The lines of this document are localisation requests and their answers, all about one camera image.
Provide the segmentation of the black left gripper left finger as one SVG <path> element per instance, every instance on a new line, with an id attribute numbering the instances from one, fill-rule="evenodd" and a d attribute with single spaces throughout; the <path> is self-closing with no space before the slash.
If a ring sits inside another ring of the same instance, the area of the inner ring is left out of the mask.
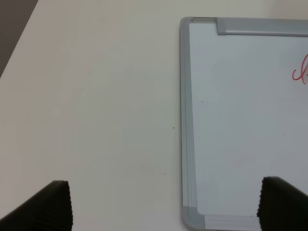
<path id="1" fill-rule="evenodd" d="M 0 220 L 2 231 L 70 231 L 73 211 L 68 181 L 54 180 Z"/>

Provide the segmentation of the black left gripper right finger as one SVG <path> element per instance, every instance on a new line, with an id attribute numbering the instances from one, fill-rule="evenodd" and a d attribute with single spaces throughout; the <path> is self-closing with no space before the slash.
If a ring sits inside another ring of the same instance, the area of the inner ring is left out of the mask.
<path id="1" fill-rule="evenodd" d="M 264 177 L 257 217 L 263 231 L 308 231 L 308 195 L 279 177 Z"/>

